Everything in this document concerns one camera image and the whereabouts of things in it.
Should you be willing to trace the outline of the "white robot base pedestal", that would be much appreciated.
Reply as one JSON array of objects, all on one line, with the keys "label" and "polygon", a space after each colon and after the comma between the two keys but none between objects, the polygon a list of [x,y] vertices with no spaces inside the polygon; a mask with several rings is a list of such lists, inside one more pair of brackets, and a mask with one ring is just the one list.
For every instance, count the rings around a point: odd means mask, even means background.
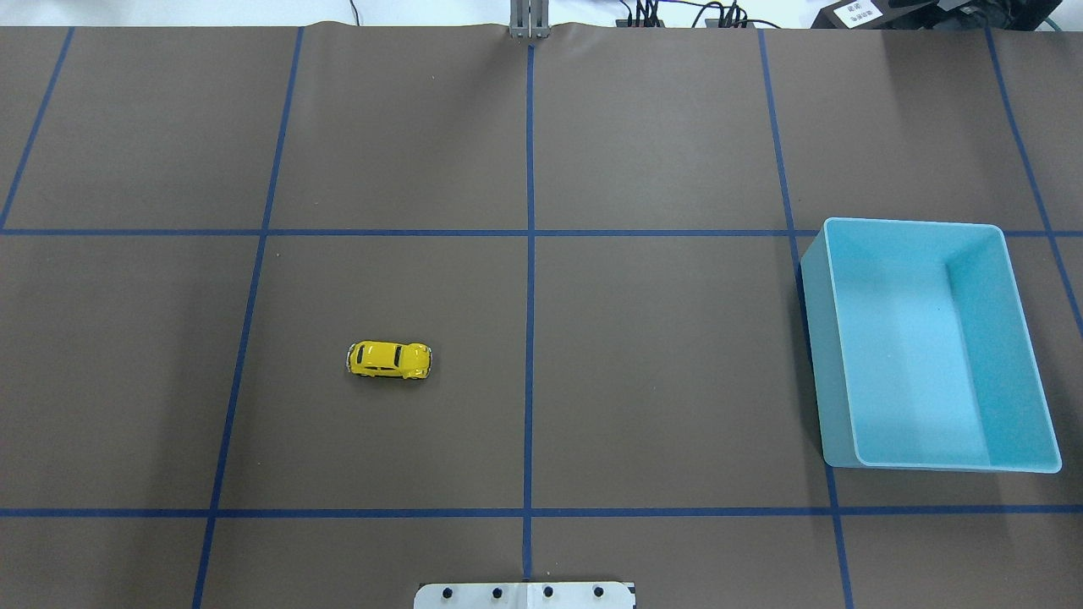
[{"label": "white robot base pedestal", "polygon": [[414,608],[635,608],[632,583],[433,583],[417,589]]}]

